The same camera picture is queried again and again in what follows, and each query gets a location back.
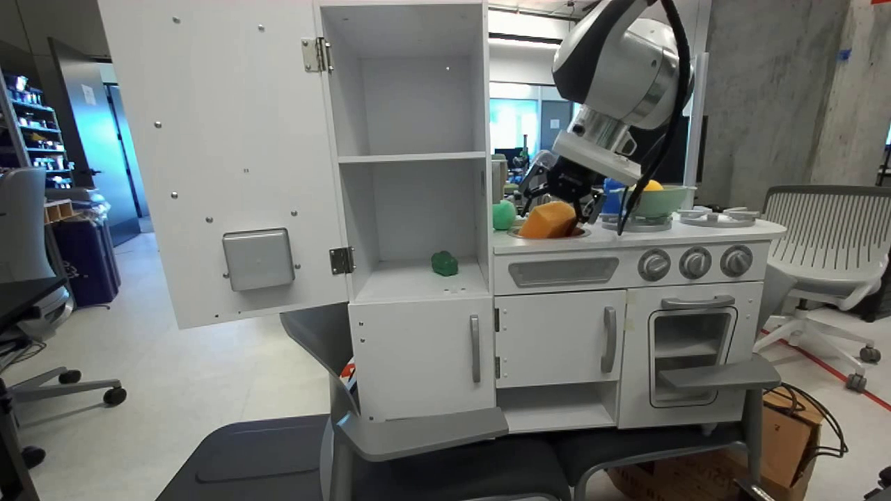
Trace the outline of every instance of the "cabinet handle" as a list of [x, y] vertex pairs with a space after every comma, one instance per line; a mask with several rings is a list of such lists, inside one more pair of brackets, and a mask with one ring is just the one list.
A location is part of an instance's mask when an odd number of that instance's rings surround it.
[[607, 331], [607, 352], [602, 357], [602, 373], [611, 373], [614, 352], [618, 352], [614, 310], [604, 310], [604, 331]]
[[482, 382], [479, 316], [469, 316], [469, 373], [472, 373], [472, 384], [479, 384]]
[[716, 295], [706, 302], [682, 302], [682, 298], [664, 298], [661, 310], [664, 312], [678, 312], [678, 310], [730, 310], [735, 305], [732, 295]]

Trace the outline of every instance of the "cardboard box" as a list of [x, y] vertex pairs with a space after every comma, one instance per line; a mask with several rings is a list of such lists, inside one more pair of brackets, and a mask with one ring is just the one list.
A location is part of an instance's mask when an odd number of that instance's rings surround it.
[[773, 501], [801, 501], [816, 463], [821, 416], [805, 399], [763, 399], [760, 484]]
[[[821, 416], [805, 402], [766, 396], [760, 488], [773, 501], [805, 501], [816, 463]], [[677, 456], [634, 469], [607, 470], [614, 490], [634, 501], [730, 501], [738, 498], [735, 480], [745, 477], [742, 451], [713, 451]]]

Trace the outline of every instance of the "stove knob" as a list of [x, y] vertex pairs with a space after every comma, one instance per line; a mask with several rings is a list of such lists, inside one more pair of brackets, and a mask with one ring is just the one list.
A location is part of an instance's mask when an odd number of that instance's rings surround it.
[[705, 249], [689, 249], [678, 260], [678, 273], [689, 281], [700, 278], [713, 268], [713, 257]]
[[667, 275], [667, 270], [671, 270], [671, 257], [664, 250], [649, 250], [636, 261], [636, 273], [643, 275], [643, 281], [660, 281]]
[[748, 249], [730, 249], [720, 260], [720, 270], [730, 275], [730, 278], [741, 278], [745, 275], [745, 270], [750, 268], [750, 250]]

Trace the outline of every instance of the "hinge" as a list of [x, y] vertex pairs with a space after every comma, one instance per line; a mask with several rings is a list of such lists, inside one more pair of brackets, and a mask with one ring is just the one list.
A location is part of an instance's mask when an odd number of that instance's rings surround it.
[[324, 36], [313, 36], [313, 40], [302, 40], [299, 42], [302, 50], [302, 69], [305, 72], [330, 72], [330, 44]]
[[351, 249], [330, 249], [330, 273], [345, 275], [352, 273], [352, 250]]

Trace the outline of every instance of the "open cabinet door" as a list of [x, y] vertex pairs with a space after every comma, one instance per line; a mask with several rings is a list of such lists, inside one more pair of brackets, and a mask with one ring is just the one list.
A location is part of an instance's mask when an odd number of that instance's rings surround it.
[[348, 302], [311, 4], [100, 0], [180, 325]]

